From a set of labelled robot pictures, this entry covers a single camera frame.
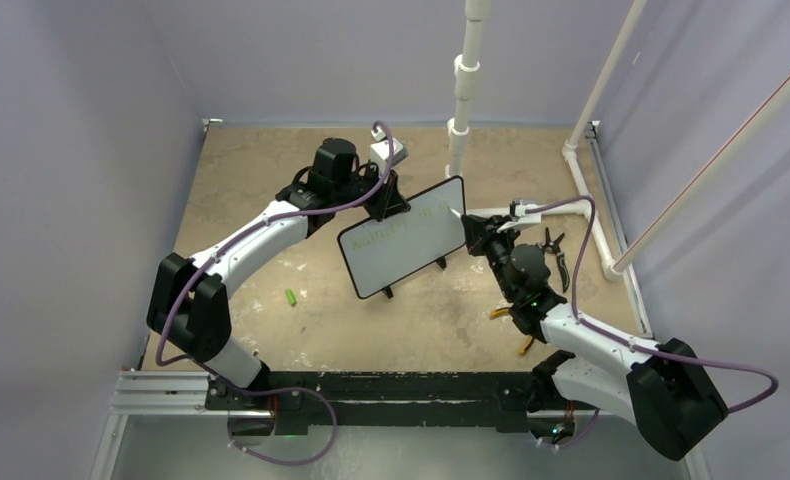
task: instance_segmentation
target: whiteboard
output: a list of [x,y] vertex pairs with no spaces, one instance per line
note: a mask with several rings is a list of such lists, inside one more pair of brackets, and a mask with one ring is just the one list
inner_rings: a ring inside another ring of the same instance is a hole
[[339,248],[360,298],[368,298],[466,244],[463,177],[453,176],[409,198],[409,212],[368,218],[339,234]]

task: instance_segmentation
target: green marker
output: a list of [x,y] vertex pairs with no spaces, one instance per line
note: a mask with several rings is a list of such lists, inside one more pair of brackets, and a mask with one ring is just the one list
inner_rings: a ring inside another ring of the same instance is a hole
[[292,305],[293,307],[298,303],[298,301],[295,300],[295,293],[292,292],[291,288],[286,289],[286,300],[289,300],[289,305]]

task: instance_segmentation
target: gray wall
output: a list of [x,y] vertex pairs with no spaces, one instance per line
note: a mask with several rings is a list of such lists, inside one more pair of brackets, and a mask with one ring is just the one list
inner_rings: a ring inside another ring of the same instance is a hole
[[[672,2],[603,115],[633,240],[790,71],[790,2]],[[714,478],[790,479],[790,107],[636,262],[652,327],[778,374],[703,442]],[[726,401],[762,378],[713,372]]]
[[139,2],[0,0],[0,479],[88,476],[199,130]]
[[[266,124],[453,116],[464,0],[145,1],[202,116]],[[494,2],[475,120],[574,123],[631,3]],[[663,4],[650,3],[642,38]]]

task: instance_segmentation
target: wooden platform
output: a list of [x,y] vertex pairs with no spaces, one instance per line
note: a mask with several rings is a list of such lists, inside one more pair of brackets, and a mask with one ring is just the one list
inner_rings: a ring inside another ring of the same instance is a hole
[[[401,191],[410,196],[443,179],[448,163],[444,128],[396,128],[409,149],[398,166]],[[560,155],[565,129],[478,128],[473,130],[464,168],[469,208],[508,205],[513,197],[540,203],[576,193]],[[338,136],[368,158],[367,129],[218,128],[206,139],[175,251],[190,255],[222,240],[262,212],[275,193],[310,165],[324,138]],[[596,173],[588,148],[578,151],[581,168],[596,198]],[[599,209],[605,211],[599,201]],[[274,370],[524,371],[554,351],[524,341],[508,317],[490,320],[505,305],[484,259],[461,249],[448,269],[431,266],[394,286],[395,297],[359,300],[336,242],[344,228],[365,218],[362,209],[339,214],[308,240],[264,266],[231,299],[233,335]],[[561,246],[569,269],[585,231],[580,216],[543,217],[553,235],[566,232]],[[613,238],[610,225],[605,233]],[[520,242],[542,241],[542,226],[525,230]],[[616,245],[611,245],[616,252]],[[551,284],[560,292],[553,257]],[[607,281],[590,244],[580,275],[580,304],[587,313],[638,333],[622,282]],[[284,289],[298,304],[291,307]],[[146,370],[156,369],[157,335],[148,344]],[[178,351],[169,344],[166,355]],[[179,362],[177,369],[196,369]]]

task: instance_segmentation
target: black metal base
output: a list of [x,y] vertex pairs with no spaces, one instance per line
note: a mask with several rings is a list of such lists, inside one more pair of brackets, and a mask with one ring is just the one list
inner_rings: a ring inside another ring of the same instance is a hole
[[[494,427],[528,432],[534,402],[530,372],[271,372],[270,388],[302,386],[333,405],[340,425],[389,427]],[[210,381],[207,410],[265,410],[265,397],[239,396]],[[539,399],[540,408],[564,410],[560,398]],[[310,425],[330,425],[325,406],[309,395],[278,396],[277,435],[304,435]],[[579,404],[579,409],[591,408]]]

